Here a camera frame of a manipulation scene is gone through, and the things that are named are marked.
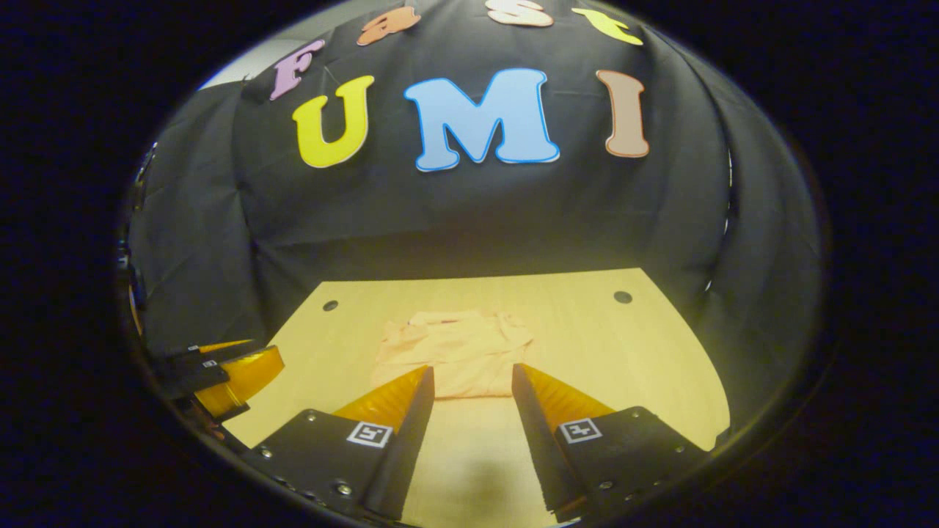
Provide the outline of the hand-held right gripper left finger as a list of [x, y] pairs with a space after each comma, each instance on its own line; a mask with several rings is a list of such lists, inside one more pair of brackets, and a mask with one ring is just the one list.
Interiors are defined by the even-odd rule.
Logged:
[[398, 524], [434, 403], [435, 371], [422, 365], [339, 411], [300, 411], [242, 458], [313, 505]]

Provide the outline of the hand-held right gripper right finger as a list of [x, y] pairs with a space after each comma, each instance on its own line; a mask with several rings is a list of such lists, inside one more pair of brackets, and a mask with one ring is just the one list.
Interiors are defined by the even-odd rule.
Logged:
[[706, 458], [647, 408], [613, 410], [527, 364], [513, 366], [512, 395], [544, 504], [559, 522], [634, 507]]

